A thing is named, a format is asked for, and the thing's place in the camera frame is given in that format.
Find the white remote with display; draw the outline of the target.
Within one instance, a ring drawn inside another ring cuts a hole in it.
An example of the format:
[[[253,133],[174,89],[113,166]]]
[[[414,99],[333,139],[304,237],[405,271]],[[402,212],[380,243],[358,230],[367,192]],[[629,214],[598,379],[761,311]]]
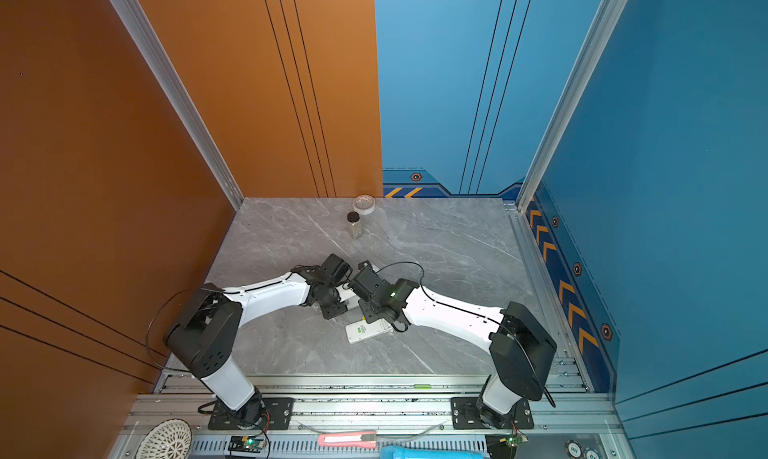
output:
[[[358,306],[359,297],[354,293],[352,289],[338,287],[337,292],[339,294],[340,302],[345,304],[349,309],[353,309]]]

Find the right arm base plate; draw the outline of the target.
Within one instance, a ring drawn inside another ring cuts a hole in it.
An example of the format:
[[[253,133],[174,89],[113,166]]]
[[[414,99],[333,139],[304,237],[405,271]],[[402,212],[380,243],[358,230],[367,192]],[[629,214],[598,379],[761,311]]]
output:
[[[450,406],[453,428],[457,430],[532,430],[535,427],[529,402],[525,399],[517,401],[505,414],[486,406],[479,397],[453,397]]]

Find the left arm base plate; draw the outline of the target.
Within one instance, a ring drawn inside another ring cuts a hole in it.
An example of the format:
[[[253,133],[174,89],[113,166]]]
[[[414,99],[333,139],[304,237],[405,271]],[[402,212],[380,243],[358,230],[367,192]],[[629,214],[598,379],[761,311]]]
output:
[[[257,397],[239,410],[232,410],[217,399],[213,403],[208,429],[284,431],[289,428],[294,403],[290,397]]]

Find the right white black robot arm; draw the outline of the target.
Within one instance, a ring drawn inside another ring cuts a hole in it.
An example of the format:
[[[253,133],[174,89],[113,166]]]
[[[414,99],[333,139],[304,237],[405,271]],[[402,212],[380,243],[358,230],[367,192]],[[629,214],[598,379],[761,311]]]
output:
[[[390,283],[372,264],[359,264],[350,280],[365,320],[383,319],[428,327],[467,341],[489,354],[494,365],[476,400],[475,410],[486,427],[504,429],[522,402],[556,402],[546,387],[557,344],[523,304],[486,307],[436,293],[417,281],[401,278]]]

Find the white remote control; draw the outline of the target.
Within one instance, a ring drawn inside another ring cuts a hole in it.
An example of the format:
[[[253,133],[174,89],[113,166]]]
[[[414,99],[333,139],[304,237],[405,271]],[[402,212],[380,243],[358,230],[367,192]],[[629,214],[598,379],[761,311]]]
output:
[[[384,319],[379,319],[373,323],[367,323],[365,320],[349,324],[345,327],[348,342],[356,344],[364,340],[386,334],[393,331],[392,326]]]

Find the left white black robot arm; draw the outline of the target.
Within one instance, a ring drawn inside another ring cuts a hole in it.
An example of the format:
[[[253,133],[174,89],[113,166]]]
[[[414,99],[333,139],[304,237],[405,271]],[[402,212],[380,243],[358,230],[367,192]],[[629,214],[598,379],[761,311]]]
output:
[[[250,427],[265,406],[260,391],[232,358],[240,329],[290,307],[317,305],[326,319],[345,313],[350,296],[342,289],[351,271],[346,261],[331,254],[320,265],[298,265],[259,283],[229,288],[206,283],[171,323],[164,343],[239,426]]]

